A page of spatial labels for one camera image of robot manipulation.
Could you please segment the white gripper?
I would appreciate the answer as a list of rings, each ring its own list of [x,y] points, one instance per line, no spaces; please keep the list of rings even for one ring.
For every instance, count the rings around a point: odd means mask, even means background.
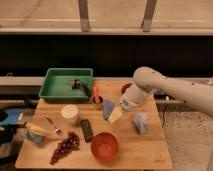
[[[108,117],[110,123],[117,121],[124,112],[130,112],[137,107],[145,98],[152,95],[154,90],[148,87],[138,87],[135,83],[122,94],[119,106],[115,107]]]

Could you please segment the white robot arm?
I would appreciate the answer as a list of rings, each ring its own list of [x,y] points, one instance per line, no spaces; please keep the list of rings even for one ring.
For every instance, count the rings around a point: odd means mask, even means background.
[[[150,67],[140,67],[135,70],[132,84],[120,97],[108,121],[116,122],[157,90],[163,90],[169,96],[213,117],[213,86],[167,77]]]

